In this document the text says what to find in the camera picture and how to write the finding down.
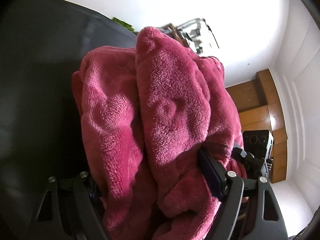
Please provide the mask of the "brown wooden wardrobe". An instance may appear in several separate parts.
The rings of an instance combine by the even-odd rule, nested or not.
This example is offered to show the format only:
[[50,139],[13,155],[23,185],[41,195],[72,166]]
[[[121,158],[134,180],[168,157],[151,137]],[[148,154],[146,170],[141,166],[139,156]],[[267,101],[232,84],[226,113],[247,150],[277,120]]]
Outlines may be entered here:
[[267,129],[273,135],[271,181],[284,181],[287,176],[287,132],[270,70],[257,72],[254,80],[228,87],[227,92],[239,112],[242,131]]

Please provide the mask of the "wooden desk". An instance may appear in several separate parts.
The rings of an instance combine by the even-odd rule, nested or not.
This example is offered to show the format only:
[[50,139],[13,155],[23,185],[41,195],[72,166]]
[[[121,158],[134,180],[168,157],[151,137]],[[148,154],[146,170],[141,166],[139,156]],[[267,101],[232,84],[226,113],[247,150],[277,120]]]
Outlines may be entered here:
[[189,44],[186,41],[186,39],[181,37],[179,31],[172,23],[169,23],[169,24],[166,24],[166,25],[160,27],[160,31],[162,33],[164,33],[165,35],[173,38],[177,42],[179,42],[185,48],[189,48]]

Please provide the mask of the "black bed cover sheet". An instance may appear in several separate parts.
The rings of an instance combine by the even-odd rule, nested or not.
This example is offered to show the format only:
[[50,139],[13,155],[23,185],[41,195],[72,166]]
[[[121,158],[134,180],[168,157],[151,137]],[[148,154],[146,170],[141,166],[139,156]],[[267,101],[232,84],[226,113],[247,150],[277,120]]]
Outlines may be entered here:
[[1,239],[27,239],[49,177],[90,173],[72,75],[94,48],[135,44],[121,25],[64,0],[16,0],[8,9],[1,20]]

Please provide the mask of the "green bag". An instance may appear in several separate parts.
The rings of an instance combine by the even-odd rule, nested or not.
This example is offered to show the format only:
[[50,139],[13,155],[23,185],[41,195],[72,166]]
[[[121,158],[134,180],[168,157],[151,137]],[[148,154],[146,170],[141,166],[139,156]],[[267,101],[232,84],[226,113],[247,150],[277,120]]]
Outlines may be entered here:
[[122,20],[120,20],[120,19],[118,19],[116,17],[113,17],[112,21],[116,22],[117,24],[121,25],[122,27],[124,27],[125,29],[127,29],[127,30],[129,30],[131,32],[135,31],[135,29],[133,28],[132,25],[130,25],[130,24],[128,24],[128,23],[126,23],[126,22],[124,22],[124,21],[122,21]]

